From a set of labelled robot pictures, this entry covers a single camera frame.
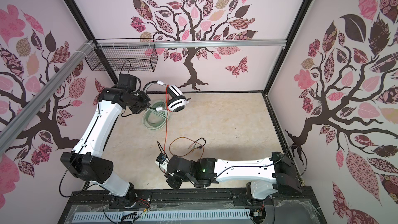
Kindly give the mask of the mint green headphones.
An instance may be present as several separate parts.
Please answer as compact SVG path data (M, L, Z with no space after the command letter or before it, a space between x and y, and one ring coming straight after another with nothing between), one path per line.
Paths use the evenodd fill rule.
M165 109L164 101L157 101L152 107L149 107L143 115L142 123L148 130L159 130L166 126L166 122L171 114Z

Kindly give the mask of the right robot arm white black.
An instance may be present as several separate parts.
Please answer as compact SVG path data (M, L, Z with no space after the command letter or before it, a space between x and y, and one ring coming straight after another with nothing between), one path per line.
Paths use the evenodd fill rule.
M193 161L177 155L168 158L161 153L156 164L173 189L179 189L184 182L192 183L195 188L207 188L230 180L244 180L250 199L264 200L275 193L287 196L302 194L294 162L277 151L271 157L250 161L219 158Z

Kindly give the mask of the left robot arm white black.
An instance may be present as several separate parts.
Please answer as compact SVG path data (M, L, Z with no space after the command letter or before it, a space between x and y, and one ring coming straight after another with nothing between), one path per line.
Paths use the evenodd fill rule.
M72 176L100 186L126 208L136 203L134 185L119 177L113 162L103 159L102 154L122 112L130 109L139 114L149 107L149 101L138 77L120 74L114 86L99 94L95 113L82 138L71 152L61 155L62 164Z

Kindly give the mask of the rear aluminium rail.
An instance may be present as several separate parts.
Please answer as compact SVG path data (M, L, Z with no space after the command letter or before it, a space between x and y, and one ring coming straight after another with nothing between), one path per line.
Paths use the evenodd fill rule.
M117 41L116 39L105 39L102 42L97 40L98 48L116 47L149 47L149 48L199 48L199 47L251 47L251 46L282 46L285 47L285 39L248 39L248 40L205 40L205 41L140 41L131 39L127 42Z

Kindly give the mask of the aluminium rail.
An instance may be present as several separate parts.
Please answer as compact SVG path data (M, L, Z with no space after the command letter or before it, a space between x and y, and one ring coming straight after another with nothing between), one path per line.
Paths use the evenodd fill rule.
M94 50L95 44L87 40L73 53L61 69L42 87L32 100L16 115L1 132L1 154L12 144L30 121L37 115L41 107L50 99L58 87L66 80L78 64Z
M149 47L149 48L199 48L199 47L251 47L251 46L282 46L285 47L285 39L248 39L248 40L205 40L205 41L140 41L131 39L127 42L117 41L116 39L105 39L102 42L97 40L98 48L116 47Z

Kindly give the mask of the left aluminium rail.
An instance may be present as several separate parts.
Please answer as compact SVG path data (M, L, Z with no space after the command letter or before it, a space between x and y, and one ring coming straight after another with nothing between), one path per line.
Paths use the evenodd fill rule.
M50 99L58 87L66 80L78 64L94 50L95 44L87 40L73 53L61 69L42 87L32 100L16 115L1 132L1 154L12 144L30 121L37 115L41 107Z

